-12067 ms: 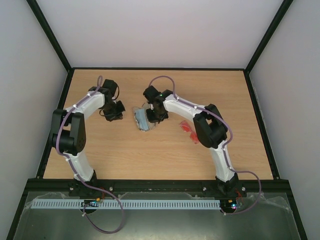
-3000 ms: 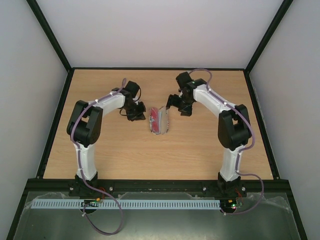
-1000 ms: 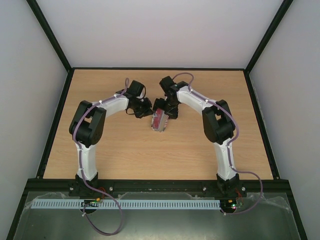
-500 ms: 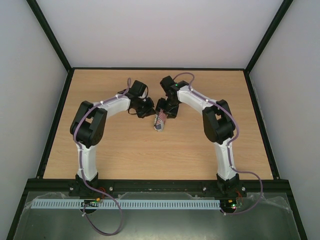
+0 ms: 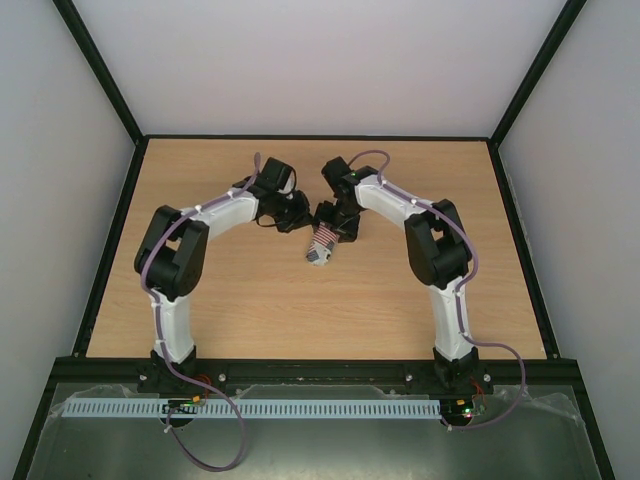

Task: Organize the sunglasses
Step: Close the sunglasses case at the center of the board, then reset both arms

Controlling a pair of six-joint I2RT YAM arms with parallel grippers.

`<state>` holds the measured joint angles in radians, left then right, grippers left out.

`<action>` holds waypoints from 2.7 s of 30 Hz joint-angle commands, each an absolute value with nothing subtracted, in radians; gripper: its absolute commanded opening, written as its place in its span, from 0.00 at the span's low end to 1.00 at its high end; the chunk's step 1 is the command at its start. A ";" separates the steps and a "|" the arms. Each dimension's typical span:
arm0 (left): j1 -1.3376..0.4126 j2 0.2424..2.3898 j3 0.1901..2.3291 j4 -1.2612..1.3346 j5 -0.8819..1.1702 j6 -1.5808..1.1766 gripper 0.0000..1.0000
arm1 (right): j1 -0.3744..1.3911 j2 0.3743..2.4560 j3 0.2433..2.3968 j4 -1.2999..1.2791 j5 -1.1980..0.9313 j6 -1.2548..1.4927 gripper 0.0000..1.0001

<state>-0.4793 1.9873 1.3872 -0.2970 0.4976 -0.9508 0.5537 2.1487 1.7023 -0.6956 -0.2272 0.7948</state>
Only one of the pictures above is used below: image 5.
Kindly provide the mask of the striped newspaper print glasses case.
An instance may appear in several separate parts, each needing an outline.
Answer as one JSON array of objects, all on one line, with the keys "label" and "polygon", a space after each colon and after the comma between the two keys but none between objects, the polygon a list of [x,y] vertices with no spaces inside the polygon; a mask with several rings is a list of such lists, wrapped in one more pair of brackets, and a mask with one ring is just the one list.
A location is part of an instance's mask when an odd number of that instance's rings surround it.
[{"label": "striped newspaper print glasses case", "polygon": [[319,223],[314,227],[311,242],[306,253],[306,260],[314,266],[326,265],[338,243],[338,235],[326,224]]}]

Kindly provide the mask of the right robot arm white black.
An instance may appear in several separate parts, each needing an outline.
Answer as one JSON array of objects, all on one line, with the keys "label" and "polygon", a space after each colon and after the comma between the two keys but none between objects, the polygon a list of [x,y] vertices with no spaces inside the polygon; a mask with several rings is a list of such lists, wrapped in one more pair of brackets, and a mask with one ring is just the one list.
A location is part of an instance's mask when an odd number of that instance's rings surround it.
[{"label": "right robot arm white black", "polygon": [[447,391],[460,390],[470,381],[479,356],[470,339],[464,285],[473,251],[455,205],[446,199],[420,199],[388,182],[378,170],[370,166],[354,170],[341,157],[328,161],[321,173],[335,201],[324,201],[316,209],[306,260],[324,266],[338,243],[355,241],[365,210],[399,227],[410,269],[429,290],[437,382]]}]

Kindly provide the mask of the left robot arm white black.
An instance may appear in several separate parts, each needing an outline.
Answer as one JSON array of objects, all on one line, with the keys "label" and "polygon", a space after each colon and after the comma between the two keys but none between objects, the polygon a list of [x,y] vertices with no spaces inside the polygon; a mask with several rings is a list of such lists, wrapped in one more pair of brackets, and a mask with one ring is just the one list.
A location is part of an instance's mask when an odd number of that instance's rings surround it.
[{"label": "left robot arm white black", "polygon": [[239,225],[268,216],[289,233],[311,223],[309,201],[297,189],[295,169],[273,157],[254,156],[253,173],[221,196],[192,207],[160,206],[134,260],[151,301],[155,339],[150,363],[140,368],[146,393],[184,394],[205,385],[197,374],[190,294],[203,273],[210,241]]}]

